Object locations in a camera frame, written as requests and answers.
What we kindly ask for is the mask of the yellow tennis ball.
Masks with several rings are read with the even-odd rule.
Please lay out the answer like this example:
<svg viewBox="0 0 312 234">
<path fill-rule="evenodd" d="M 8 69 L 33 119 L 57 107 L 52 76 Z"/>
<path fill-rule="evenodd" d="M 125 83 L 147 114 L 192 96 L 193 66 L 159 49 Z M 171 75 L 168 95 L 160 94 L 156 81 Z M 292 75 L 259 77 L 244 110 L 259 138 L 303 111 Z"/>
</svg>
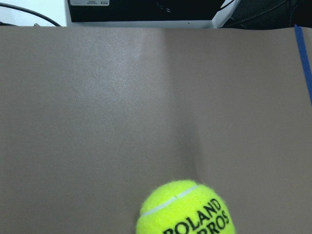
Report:
<svg viewBox="0 0 312 234">
<path fill-rule="evenodd" d="M 143 202 L 137 234 L 235 234 L 225 201 L 210 187 L 178 180 L 155 189 Z"/>
</svg>

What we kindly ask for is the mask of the black device box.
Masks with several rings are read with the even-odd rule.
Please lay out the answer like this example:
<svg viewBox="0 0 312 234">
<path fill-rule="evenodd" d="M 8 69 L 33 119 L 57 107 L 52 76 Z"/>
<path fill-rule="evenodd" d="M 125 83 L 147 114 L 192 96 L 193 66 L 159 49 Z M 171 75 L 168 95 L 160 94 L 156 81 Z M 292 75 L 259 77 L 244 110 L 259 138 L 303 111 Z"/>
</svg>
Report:
<svg viewBox="0 0 312 234">
<path fill-rule="evenodd" d="M 238 0 L 69 0 L 70 20 L 105 27 L 220 28 Z"/>
</svg>

